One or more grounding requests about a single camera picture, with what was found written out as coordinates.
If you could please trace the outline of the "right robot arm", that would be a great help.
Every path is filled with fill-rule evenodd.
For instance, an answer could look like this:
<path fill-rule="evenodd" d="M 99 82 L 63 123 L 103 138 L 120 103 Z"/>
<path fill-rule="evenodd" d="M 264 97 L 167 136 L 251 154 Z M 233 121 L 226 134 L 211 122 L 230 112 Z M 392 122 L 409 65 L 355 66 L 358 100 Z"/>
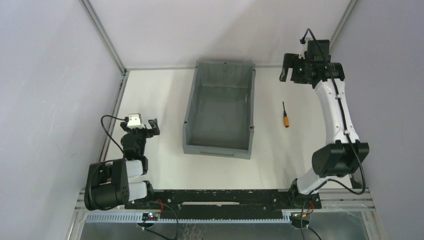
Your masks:
<path fill-rule="evenodd" d="M 361 195 L 366 189 L 362 162 L 370 147 L 360 140 L 350 117 L 343 67 L 338 62 L 328 63 L 328 59 L 329 56 L 318 55 L 303 58 L 293 53 L 286 53 L 283 58 L 279 80 L 285 82 L 292 69 L 292 82 L 312 86 L 320 102 L 326 131 L 325 145 L 312 154 L 311 169 L 295 179 L 291 187 L 305 196 L 317 193 L 328 182 L 347 189 L 339 179 L 359 171 L 361 191 L 351 188 L 348 191 Z"/>

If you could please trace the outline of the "orange handled screwdriver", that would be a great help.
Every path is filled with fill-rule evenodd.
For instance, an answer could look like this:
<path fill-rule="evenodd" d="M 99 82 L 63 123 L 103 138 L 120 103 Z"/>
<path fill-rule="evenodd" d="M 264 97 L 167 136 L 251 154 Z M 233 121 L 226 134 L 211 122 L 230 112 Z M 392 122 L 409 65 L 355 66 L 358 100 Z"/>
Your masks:
<path fill-rule="evenodd" d="M 290 126 L 290 122 L 289 122 L 289 118 L 286 112 L 286 108 L 285 108 L 285 102 L 282 102 L 282 106 L 283 106 L 283 125 L 285 128 L 288 128 Z"/>

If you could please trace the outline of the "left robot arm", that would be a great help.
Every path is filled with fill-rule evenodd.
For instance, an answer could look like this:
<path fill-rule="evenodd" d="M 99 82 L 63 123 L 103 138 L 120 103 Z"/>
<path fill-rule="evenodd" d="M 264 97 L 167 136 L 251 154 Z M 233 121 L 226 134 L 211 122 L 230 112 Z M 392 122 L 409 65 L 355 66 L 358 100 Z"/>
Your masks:
<path fill-rule="evenodd" d="M 108 211 L 133 201 L 149 202 L 154 198 L 154 189 L 148 180 L 132 179 L 148 172 L 145 148 L 149 138 L 160 135 L 158 120 L 148 120 L 150 128 L 142 122 L 139 113 L 129 114 L 120 121 L 125 132 L 117 143 L 122 157 L 89 166 L 84 192 L 84 204 L 89 211 Z"/>

